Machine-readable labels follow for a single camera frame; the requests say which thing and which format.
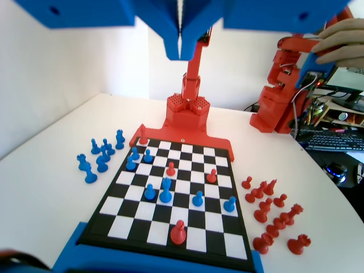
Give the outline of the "bare human hand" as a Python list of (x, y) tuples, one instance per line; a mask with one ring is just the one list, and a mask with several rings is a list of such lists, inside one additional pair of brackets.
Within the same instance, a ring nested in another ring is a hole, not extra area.
[(312, 48), (318, 53), (330, 50), (317, 58), (316, 63), (334, 62), (337, 67), (363, 68), (363, 19), (342, 20), (318, 35), (321, 40)]

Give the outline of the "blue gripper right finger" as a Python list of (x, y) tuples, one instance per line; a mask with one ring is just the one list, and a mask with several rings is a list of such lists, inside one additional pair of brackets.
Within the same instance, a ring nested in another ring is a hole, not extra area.
[(224, 28), (306, 34), (342, 12), (346, 0), (183, 1), (181, 59), (194, 56), (197, 40), (223, 19)]

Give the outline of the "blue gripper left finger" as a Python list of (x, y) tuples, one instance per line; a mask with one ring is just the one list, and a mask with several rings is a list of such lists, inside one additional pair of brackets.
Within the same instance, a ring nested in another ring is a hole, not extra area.
[(167, 57), (180, 59), (176, 1), (23, 0), (16, 3), (48, 28), (133, 26), (139, 17), (163, 39)]

